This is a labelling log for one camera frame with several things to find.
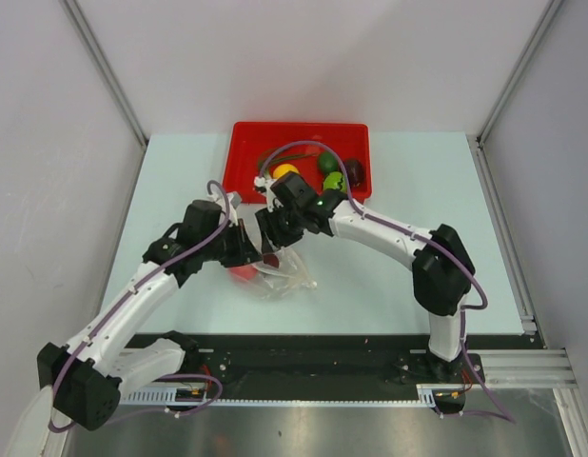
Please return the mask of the clear zip top bag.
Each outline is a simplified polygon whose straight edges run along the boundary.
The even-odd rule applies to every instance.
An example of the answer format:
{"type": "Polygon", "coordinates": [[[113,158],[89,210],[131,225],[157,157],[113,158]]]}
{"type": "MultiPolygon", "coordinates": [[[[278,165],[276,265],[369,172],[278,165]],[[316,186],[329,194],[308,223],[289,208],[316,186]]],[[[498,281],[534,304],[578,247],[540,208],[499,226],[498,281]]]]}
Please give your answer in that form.
{"type": "Polygon", "coordinates": [[[258,270],[253,281],[240,282],[235,280],[228,271],[231,281],[249,294],[254,294],[263,300],[277,300],[302,289],[314,290],[317,281],[310,274],[303,258],[292,247],[274,250],[280,267],[272,268],[263,262],[251,264],[258,270]]]}

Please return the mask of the yellow fake lemon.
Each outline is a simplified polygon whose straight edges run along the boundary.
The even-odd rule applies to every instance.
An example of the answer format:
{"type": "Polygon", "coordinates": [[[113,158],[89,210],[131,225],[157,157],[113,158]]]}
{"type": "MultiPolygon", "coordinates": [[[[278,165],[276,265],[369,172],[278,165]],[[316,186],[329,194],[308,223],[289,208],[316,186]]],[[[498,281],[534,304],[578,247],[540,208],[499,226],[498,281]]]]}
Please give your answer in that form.
{"type": "Polygon", "coordinates": [[[293,164],[290,163],[282,163],[280,165],[278,165],[273,171],[272,171],[272,178],[275,180],[278,180],[284,176],[286,176],[288,173],[296,173],[299,174],[300,171],[298,170],[297,167],[295,167],[293,164]]]}

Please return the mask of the green fake chive sprig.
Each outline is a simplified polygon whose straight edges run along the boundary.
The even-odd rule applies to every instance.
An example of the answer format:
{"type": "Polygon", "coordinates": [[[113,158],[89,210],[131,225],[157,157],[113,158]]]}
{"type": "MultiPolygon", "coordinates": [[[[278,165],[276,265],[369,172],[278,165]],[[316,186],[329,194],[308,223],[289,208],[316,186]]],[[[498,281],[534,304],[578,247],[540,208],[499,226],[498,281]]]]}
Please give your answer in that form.
{"type": "MultiPolygon", "coordinates": [[[[261,170],[266,160],[274,153],[276,148],[263,151],[257,159],[257,170],[261,170]]],[[[266,166],[268,169],[288,161],[302,160],[307,157],[317,157],[323,150],[313,145],[302,145],[289,148],[273,157],[266,166]]]]}

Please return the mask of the green fake ball fruit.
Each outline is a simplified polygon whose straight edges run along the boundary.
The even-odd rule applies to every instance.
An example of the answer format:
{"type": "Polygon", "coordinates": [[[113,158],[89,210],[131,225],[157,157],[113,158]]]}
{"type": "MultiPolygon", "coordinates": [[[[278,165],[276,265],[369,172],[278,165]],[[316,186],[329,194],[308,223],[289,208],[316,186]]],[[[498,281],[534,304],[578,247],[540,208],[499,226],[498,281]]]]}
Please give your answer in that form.
{"type": "Polygon", "coordinates": [[[347,179],[340,171],[332,171],[323,179],[323,190],[334,189],[347,193],[347,179]]]}

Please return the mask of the dark green fake lime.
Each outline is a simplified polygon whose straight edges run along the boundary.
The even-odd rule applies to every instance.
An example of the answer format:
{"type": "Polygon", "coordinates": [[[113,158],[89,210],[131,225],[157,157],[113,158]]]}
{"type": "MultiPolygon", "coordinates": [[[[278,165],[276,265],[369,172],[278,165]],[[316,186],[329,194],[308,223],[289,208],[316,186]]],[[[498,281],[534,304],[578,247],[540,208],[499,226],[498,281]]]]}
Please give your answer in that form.
{"type": "Polygon", "coordinates": [[[319,172],[326,176],[332,172],[339,171],[340,165],[338,160],[329,151],[323,151],[317,159],[317,167],[319,172]]]}

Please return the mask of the dark red fake fruit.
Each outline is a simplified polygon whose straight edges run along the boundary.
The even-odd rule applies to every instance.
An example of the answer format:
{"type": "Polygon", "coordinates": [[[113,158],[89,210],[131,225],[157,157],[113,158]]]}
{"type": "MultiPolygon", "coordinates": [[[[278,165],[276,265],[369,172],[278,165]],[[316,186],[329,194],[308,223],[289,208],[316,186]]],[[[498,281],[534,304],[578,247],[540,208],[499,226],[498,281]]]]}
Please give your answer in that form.
{"type": "Polygon", "coordinates": [[[363,163],[356,159],[346,159],[344,167],[347,175],[348,182],[352,188],[357,188],[365,182],[365,168],[363,163]]]}

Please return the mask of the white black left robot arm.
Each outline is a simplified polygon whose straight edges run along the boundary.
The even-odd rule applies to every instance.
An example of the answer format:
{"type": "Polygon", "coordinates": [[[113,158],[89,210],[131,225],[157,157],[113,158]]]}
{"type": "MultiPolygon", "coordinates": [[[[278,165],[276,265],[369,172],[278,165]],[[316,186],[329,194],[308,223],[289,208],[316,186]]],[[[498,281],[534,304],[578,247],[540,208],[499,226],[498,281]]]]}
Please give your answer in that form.
{"type": "Polygon", "coordinates": [[[237,193],[188,205],[182,222],[152,242],[142,262],[112,304],[58,347],[46,344],[37,355],[41,387],[51,387],[52,406],[89,431],[102,427],[122,396],[173,374],[186,381],[200,368],[195,346],[172,331],[142,355],[119,355],[148,317],[206,262],[225,268],[260,260],[236,208],[237,193]]]}

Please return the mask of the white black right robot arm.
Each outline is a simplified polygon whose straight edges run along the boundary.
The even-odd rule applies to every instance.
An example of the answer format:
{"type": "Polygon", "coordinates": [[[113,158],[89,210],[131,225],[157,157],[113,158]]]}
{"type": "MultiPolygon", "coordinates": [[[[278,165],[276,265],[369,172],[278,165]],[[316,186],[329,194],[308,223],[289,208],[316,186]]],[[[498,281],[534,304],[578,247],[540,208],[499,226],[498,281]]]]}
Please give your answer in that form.
{"type": "Polygon", "coordinates": [[[414,298],[428,313],[430,374],[450,382],[461,373],[465,348],[461,308],[475,267],[453,228],[440,225],[426,230],[386,219],[341,190],[317,193],[294,172],[279,179],[257,176],[254,188],[266,200],[265,208],[256,213],[263,248],[289,247],[307,232],[324,234],[359,243],[407,268],[414,298]]]}

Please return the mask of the red fake tomato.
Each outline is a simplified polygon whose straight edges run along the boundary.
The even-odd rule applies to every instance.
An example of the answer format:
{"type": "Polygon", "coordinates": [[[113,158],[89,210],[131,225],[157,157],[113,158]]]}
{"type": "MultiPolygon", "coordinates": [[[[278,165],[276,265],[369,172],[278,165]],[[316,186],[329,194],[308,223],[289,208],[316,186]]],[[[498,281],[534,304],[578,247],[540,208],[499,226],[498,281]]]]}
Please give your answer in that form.
{"type": "Polygon", "coordinates": [[[240,282],[253,281],[258,274],[258,270],[252,265],[234,267],[228,271],[235,280],[240,282]]]}

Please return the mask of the dark brown fake food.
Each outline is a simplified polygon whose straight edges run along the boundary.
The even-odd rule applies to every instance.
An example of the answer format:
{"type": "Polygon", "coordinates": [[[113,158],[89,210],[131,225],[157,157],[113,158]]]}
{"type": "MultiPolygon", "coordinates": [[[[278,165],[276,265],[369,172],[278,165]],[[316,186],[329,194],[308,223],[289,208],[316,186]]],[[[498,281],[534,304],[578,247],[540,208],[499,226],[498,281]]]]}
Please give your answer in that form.
{"type": "Polygon", "coordinates": [[[275,253],[267,253],[263,255],[263,262],[272,268],[280,267],[280,260],[275,253]]]}

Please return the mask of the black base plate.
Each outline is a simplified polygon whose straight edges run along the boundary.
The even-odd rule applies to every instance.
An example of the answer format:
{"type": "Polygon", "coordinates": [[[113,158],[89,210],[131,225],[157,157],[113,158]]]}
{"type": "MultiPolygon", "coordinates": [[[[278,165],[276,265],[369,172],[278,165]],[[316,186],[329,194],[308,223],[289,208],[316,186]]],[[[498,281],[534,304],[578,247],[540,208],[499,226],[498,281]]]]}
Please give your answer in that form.
{"type": "Polygon", "coordinates": [[[426,364],[422,336],[187,335],[177,379],[204,374],[210,393],[243,402],[389,402],[414,400],[419,385],[463,392],[484,381],[481,358],[441,381],[426,364]]]}

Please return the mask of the aluminium frame post left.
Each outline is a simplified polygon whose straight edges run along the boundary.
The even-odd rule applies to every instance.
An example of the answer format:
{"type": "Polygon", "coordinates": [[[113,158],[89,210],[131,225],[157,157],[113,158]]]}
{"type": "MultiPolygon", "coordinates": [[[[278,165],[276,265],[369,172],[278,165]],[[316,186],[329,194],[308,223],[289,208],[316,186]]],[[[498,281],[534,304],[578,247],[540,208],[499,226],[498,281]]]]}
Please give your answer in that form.
{"type": "Polygon", "coordinates": [[[91,63],[96,68],[115,107],[125,121],[128,131],[141,150],[146,151],[149,139],[80,2],[60,0],[59,4],[78,35],[91,63]]]}

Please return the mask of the aluminium frame post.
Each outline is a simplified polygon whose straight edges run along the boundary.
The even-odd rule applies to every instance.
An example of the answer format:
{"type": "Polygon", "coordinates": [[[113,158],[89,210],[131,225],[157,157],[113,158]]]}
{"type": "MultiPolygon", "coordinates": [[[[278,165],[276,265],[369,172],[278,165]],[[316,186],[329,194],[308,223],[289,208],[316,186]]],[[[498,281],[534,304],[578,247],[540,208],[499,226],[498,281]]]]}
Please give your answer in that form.
{"type": "Polygon", "coordinates": [[[96,68],[115,107],[125,121],[128,131],[141,150],[146,151],[149,139],[80,2],[60,0],[59,4],[78,35],[91,63],[96,68]]]}
{"type": "Polygon", "coordinates": [[[476,134],[475,141],[479,148],[484,148],[507,106],[513,99],[523,78],[531,68],[551,28],[556,24],[562,10],[567,4],[568,1],[566,0],[550,0],[547,2],[529,38],[524,44],[514,67],[509,72],[495,103],[489,110],[479,132],[476,134]]]}

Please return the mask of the aluminium frame post right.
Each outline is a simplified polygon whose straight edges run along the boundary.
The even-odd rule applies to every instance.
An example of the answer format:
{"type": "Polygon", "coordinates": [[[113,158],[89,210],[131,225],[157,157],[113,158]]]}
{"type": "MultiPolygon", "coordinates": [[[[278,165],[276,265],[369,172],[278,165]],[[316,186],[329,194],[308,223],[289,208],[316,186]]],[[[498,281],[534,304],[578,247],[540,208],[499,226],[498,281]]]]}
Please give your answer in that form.
{"type": "Polygon", "coordinates": [[[479,148],[484,148],[507,106],[513,99],[523,78],[531,68],[551,28],[556,24],[562,10],[567,4],[568,1],[566,0],[550,0],[547,2],[529,38],[524,44],[514,67],[509,72],[495,103],[489,110],[479,132],[476,134],[475,141],[479,148]]]}

